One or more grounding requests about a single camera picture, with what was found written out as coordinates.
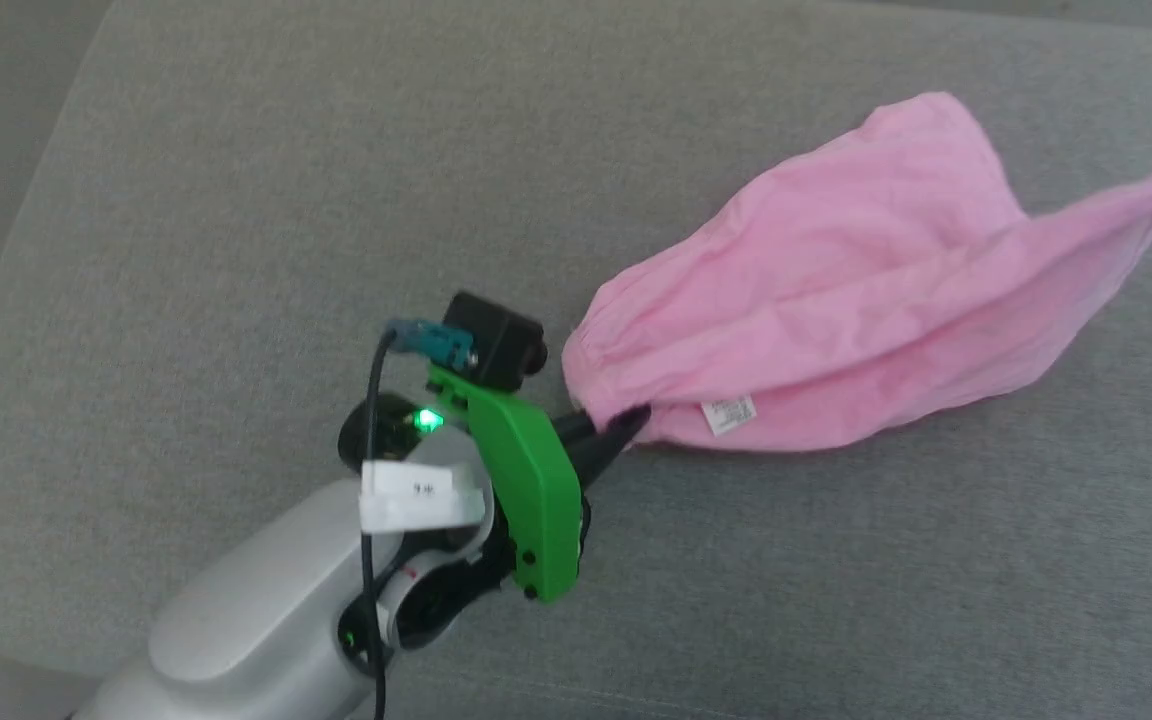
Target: white cable tag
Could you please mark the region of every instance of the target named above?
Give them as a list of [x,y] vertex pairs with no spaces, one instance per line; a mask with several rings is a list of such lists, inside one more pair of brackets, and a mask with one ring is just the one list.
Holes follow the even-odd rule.
[[741,427],[741,425],[753,418],[758,418],[758,411],[755,410],[755,399],[749,395],[736,397],[736,400],[702,402],[700,411],[705,414],[705,420],[708,422],[708,432],[714,433],[714,437],[730,433],[732,430]]
[[365,533],[477,525],[486,514],[469,465],[419,465],[371,460],[362,464],[358,520]]

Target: green plastic mount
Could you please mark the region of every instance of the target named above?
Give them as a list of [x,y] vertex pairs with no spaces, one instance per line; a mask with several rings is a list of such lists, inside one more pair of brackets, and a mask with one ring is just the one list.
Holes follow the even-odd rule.
[[507,393],[430,365],[439,404],[470,429],[516,543],[513,578],[552,602],[576,584],[581,488],[550,416]]

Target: gray cushion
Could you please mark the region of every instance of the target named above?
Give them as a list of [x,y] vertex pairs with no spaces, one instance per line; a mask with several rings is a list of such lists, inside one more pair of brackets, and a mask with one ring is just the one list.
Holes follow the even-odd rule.
[[[925,90],[977,111],[1030,210],[1152,169],[1152,32],[120,1],[0,265],[0,652],[108,669],[338,478],[388,316],[467,287],[558,344],[756,173]],[[525,393],[564,409],[558,364]],[[829,454],[635,450],[591,495],[579,589],[475,607],[399,667],[394,717],[1152,717],[1152,250],[1015,396]]]

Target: green led light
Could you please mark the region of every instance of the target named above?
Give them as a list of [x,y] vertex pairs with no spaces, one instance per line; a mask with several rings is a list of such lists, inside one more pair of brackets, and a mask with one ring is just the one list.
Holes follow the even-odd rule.
[[433,410],[426,407],[426,409],[419,410],[412,416],[412,424],[416,425],[416,430],[419,430],[419,432],[431,433],[444,426],[444,417],[442,415],[434,414]]

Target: wrinkled pink fabric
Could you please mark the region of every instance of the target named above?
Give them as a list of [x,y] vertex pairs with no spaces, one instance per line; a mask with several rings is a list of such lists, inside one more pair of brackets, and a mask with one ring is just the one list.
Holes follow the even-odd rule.
[[[691,237],[594,296],[563,349],[602,427],[639,442],[847,445],[1036,381],[1152,241],[1152,176],[1029,218],[949,94],[765,172]],[[717,437],[699,403],[753,396]]]

